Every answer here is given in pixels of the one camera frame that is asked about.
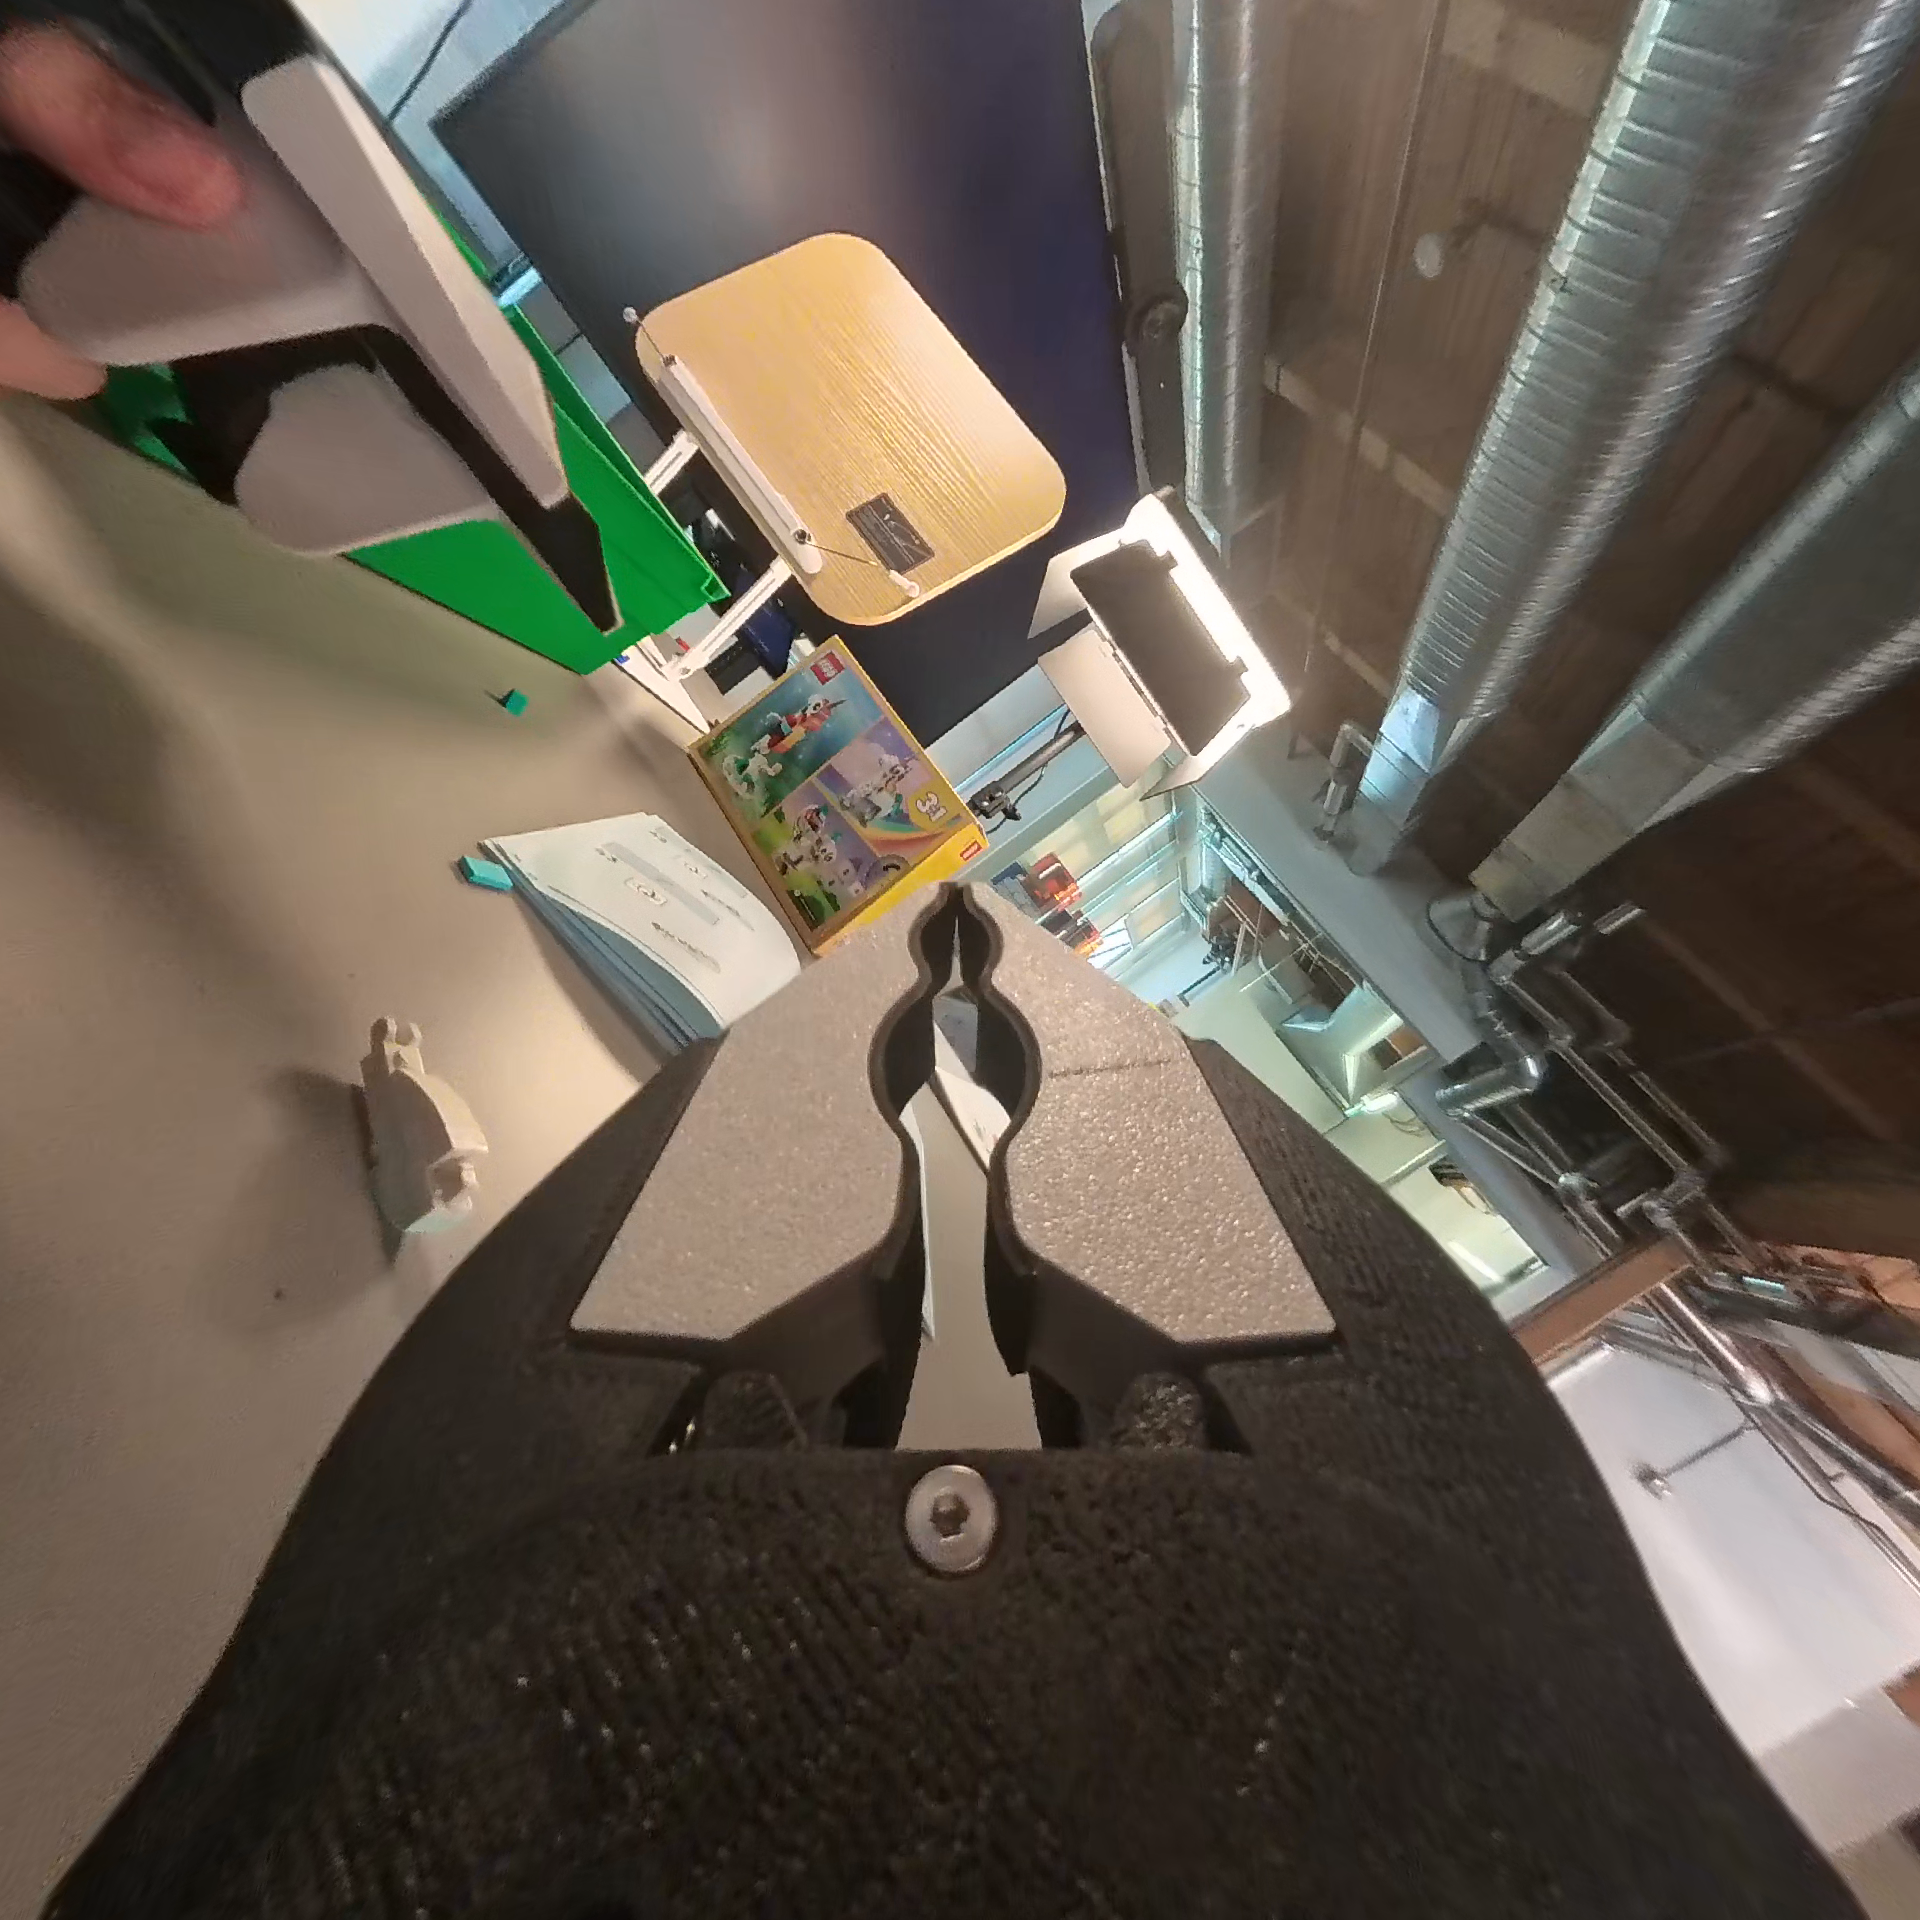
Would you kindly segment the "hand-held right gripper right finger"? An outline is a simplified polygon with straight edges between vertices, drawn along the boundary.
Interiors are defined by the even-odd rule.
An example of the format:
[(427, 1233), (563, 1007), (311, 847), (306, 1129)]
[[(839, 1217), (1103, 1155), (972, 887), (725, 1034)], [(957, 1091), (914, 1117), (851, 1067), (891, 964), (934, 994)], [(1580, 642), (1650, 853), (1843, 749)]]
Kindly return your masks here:
[(1142, 1376), (1322, 1359), (1337, 1324), (1189, 1045), (1001, 897), (959, 892), (987, 1169), (993, 1336), (1045, 1449), (1095, 1445)]

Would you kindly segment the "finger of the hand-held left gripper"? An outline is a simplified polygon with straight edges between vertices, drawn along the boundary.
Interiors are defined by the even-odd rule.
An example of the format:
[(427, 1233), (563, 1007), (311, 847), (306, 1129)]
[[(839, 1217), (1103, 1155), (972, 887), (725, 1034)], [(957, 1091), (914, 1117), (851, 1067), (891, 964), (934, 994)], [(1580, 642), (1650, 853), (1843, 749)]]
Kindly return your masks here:
[(82, 196), (25, 255), (27, 316), (110, 368), (385, 327), (532, 498), (561, 506), (570, 481), (538, 364), (347, 75), (282, 63), (215, 131), (242, 179), (233, 215), (178, 228)]
[(236, 472), (236, 508), (309, 557), (498, 512), (598, 629), (619, 621), (594, 521), (565, 468), (530, 488), (487, 437), (445, 442), (388, 376), (279, 387)]

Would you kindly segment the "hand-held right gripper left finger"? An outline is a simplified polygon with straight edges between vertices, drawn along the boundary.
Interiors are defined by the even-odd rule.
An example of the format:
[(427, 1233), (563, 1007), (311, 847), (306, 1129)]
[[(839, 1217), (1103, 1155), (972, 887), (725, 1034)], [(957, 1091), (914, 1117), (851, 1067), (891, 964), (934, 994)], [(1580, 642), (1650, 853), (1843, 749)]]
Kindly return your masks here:
[(703, 1057), (570, 1329), (773, 1376), (844, 1445), (899, 1442), (926, 1296), (921, 1148), (957, 885), (859, 928)]

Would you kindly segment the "green plastic bin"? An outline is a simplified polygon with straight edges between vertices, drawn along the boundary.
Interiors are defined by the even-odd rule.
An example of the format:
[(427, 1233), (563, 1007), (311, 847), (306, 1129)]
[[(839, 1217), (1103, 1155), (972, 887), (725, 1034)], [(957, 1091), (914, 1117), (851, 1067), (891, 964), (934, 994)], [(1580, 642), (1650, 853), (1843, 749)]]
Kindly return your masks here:
[[(641, 639), (660, 636), (691, 613), (715, 607), (723, 586), (538, 324), (518, 307), (500, 314), (540, 371), (567, 484), (598, 536), (618, 626), (598, 629), (498, 512), (359, 544), (346, 557), (551, 663), (590, 675)], [(244, 351), (236, 376), (222, 373), (215, 354), (181, 367), (115, 368), (93, 409), (118, 443), (228, 501), (237, 463), (217, 452), (210, 435), (241, 427), (244, 405), (265, 400), (289, 379), (339, 373), (382, 378), (385, 367), (369, 351), (369, 338), (371, 329), (353, 327)]]

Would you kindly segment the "white curved lego assembly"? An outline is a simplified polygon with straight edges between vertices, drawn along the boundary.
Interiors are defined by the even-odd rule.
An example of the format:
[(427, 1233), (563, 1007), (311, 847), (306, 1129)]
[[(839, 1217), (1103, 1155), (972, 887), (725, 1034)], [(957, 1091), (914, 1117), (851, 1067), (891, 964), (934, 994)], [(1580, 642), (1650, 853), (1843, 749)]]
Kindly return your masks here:
[(385, 1225), (418, 1236), (466, 1221), (490, 1140), (469, 1103), (427, 1071), (415, 1024), (372, 1021), (359, 1092), (371, 1192)]

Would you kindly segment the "yellow lego set box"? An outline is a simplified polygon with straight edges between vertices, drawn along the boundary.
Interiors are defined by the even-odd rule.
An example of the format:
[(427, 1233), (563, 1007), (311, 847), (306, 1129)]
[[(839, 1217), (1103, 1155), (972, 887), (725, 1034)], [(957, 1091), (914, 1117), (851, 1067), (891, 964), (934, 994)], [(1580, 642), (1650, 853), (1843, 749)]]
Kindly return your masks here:
[(841, 639), (689, 760), (809, 953), (986, 867), (990, 836)]

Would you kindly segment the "person's left hand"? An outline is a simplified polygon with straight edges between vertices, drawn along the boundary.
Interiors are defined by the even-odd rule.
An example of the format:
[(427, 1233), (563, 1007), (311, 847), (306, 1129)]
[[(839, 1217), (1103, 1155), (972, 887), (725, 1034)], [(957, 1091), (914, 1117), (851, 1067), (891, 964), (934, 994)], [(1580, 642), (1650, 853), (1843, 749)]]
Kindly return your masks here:
[(185, 232), (223, 225), (246, 185), (222, 139), (58, 24), (2, 37), (4, 156)]

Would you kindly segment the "light blue instruction booklet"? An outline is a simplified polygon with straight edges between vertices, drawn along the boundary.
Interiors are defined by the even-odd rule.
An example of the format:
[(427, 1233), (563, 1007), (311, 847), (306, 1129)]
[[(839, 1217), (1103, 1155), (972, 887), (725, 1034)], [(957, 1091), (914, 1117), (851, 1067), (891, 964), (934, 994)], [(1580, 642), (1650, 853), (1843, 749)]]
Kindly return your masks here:
[(802, 972), (779, 917), (649, 812), (498, 835), (479, 850), (662, 1049), (721, 1041)]

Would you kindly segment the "wooden top side table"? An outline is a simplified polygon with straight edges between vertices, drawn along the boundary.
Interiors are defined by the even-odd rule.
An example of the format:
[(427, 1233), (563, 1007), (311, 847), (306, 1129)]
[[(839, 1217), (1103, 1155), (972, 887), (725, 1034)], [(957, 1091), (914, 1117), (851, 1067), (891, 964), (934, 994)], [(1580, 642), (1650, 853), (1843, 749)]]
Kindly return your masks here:
[(698, 723), (684, 690), (797, 588), (830, 633), (917, 613), (1051, 533), (1065, 474), (873, 242), (817, 234), (641, 316), (641, 373), (678, 431), (643, 475), (694, 457), (773, 546), (691, 648), (637, 640), (621, 671)]

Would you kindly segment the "studio light panel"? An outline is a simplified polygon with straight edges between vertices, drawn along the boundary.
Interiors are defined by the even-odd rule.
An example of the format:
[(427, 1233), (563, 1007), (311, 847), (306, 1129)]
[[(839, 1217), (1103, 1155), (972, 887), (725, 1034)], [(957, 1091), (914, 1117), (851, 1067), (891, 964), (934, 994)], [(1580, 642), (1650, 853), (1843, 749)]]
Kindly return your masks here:
[(1031, 639), (1081, 736), (1115, 780), (1154, 776), (1150, 799), (1198, 784), (1291, 709), (1209, 533), (1171, 488), (1046, 563)]

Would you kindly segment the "silver ventilation duct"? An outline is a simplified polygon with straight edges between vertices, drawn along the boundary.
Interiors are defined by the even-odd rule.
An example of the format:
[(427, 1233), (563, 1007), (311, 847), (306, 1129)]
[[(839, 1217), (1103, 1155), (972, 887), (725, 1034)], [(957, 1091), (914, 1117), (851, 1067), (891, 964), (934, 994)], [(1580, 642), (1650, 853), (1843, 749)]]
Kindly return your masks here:
[(1915, 35), (1915, 2), (1637, 4), (1407, 625), (1356, 874), (1519, 692)]
[(1761, 531), (1471, 885), (1525, 922), (1647, 829), (1788, 761), (1917, 658), (1917, 368)]
[(1181, 496), (1222, 560), (1265, 515), (1265, 354), (1299, 4), (1169, 4), (1169, 164)]

